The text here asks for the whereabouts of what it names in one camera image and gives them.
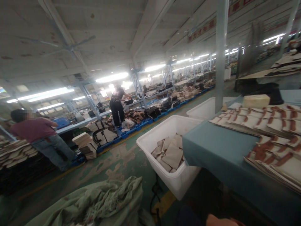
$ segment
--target factory floor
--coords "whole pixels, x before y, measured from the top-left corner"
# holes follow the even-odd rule
[[[238,96],[239,94],[235,93],[233,88],[234,78],[231,78],[224,84],[224,96]],[[211,90],[151,125],[143,127],[140,131],[131,134],[120,143],[109,147],[109,150],[106,149],[107,152],[99,155],[96,159],[90,160],[63,174],[58,171],[52,172],[38,182],[17,192],[13,197],[21,200],[22,207],[17,217],[10,223],[10,226],[24,225],[58,199],[80,187],[107,179],[124,180],[130,176],[143,177],[144,195],[141,206],[149,211],[150,200],[153,197],[151,188],[155,184],[156,175],[144,152],[137,146],[137,138],[172,115],[187,116],[186,112],[188,110],[206,99],[214,97],[214,95],[215,90]],[[175,225],[175,215],[180,207],[185,203],[192,205],[192,200],[197,202],[197,204],[194,203],[193,205],[197,206],[197,211],[202,213],[204,213],[204,209],[209,212],[214,212],[216,208],[218,209],[219,195],[221,195],[220,190],[217,189],[219,181],[204,169],[200,171],[181,201],[176,200],[161,179],[159,179],[159,184],[163,188],[163,192],[158,193],[161,203],[155,199],[153,209],[157,207],[160,209],[162,225]]]

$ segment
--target green fabric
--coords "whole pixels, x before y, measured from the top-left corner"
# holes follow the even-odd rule
[[[61,198],[26,226],[154,226],[149,213],[140,209],[142,177],[90,184]]]

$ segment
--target yellow floor line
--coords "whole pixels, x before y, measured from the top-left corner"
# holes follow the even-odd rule
[[[154,207],[151,209],[152,213],[157,212],[157,208],[159,208],[159,216],[162,216],[167,212],[167,210],[171,207],[171,205],[176,201],[176,197],[172,194],[170,190],[161,198],[161,202],[157,202]],[[154,222],[157,223],[157,216],[153,215]]]
[[[203,95],[200,95],[200,96],[196,97],[194,100],[190,101],[189,103],[194,102],[196,99],[198,99],[199,97],[201,97],[201,96],[203,96]],[[181,108],[178,108],[178,109],[174,110],[172,113],[177,112],[177,111],[180,110],[180,109],[181,109]],[[165,116],[159,118],[156,122],[162,121],[162,120],[165,119],[167,116],[170,116],[170,115],[165,115]],[[113,144],[113,145],[111,145],[110,147],[105,148],[105,149],[103,150],[103,152],[97,154],[97,156],[100,156],[100,155],[106,153],[106,152],[109,151],[110,149],[112,149],[112,148],[114,148],[114,147],[120,145],[121,143],[125,142],[126,140],[132,138],[133,136],[137,135],[138,133],[144,131],[145,129],[147,129],[147,128],[153,126],[153,125],[154,125],[154,124],[152,123],[152,124],[148,124],[148,125],[144,126],[141,130],[136,131],[136,132],[130,134],[127,138],[122,139],[120,142],[118,142],[118,143],[116,143],[116,144]],[[45,183],[45,184],[43,184],[43,185],[37,187],[37,188],[34,189],[33,191],[31,191],[31,192],[29,192],[29,193],[27,193],[27,194],[25,194],[25,195],[19,197],[18,200],[25,199],[26,197],[28,197],[28,196],[30,196],[30,195],[36,193],[37,191],[43,189],[43,188],[46,187],[47,185],[52,184],[53,182],[55,182],[55,181],[61,179],[62,177],[64,177],[64,176],[67,175],[68,173],[71,173],[71,172],[74,171],[75,169],[81,167],[83,164],[80,164],[80,165],[78,165],[78,166],[75,166],[75,167],[73,167],[73,168],[67,170],[66,172],[62,173],[61,175],[59,175],[59,176],[57,176],[57,177],[55,177],[55,178],[53,178],[52,180],[48,181],[47,183]]]

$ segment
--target maroon shirt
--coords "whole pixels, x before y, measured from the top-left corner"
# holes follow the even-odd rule
[[[35,118],[34,120],[24,120],[11,126],[10,132],[15,137],[18,136],[29,143],[43,137],[56,135],[51,127],[52,121],[45,118]]]

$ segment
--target green painted floor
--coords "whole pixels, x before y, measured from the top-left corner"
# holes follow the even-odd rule
[[[224,96],[236,97],[239,95],[233,91],[233,78],[225,82],[224,87]],[[30,219],[55,203],[58,199],[80,187],[107,179],[124,180],[132,175],[136,177],[143,177],[144,196],[142,200],[142,207],[149,211],[150,200],[153,196],[151,188],[155,183],[156,177],[144,152],[136,144],[137,138],[172,115],[187,116],[186,112],[188,110],[214,95],[215,90],[212,90],[203,96],[197,97],[195,100],[170,113],[168,116],[149,126],[143,127],[142,130],[134,136],[126,140],[122,140],[123,142],[111,148],[106,153],[98,156],[96,159],[88,161],[83,166],[73,170],[63,177],[59,177],[61,173],[55,171],[36,183],[33,183],[25,189],[17,192],[13,195],[14,198],[24,197],[24,195],[38,188],[38,190],[32,195],[22,199],[22,208],[20,213],[18,217],[11,222],[10,226],[24,225]],[[189,201],[190,198],[193,199],[198,196],[200,191],[204,189],[203,183],[205,180],[204,177],[206,176],[202,175],[204,174],[203,172],[204,170],[201,170],[182,201],[174,201],[173,198],[166,197],[167,204],[164,207],[165,210],[163,211],[164,215],[162,217],[163,225],[174,225],[176,221],[175,214],[178,212],[180,206]],[[45,183],[48,184],[39,190],[39,188]],[[162,198],[165,194],[167,194],[168,188],[161,180],[159,180],[159,183],[163,188],[163,192],[159,193],[159,196]]]

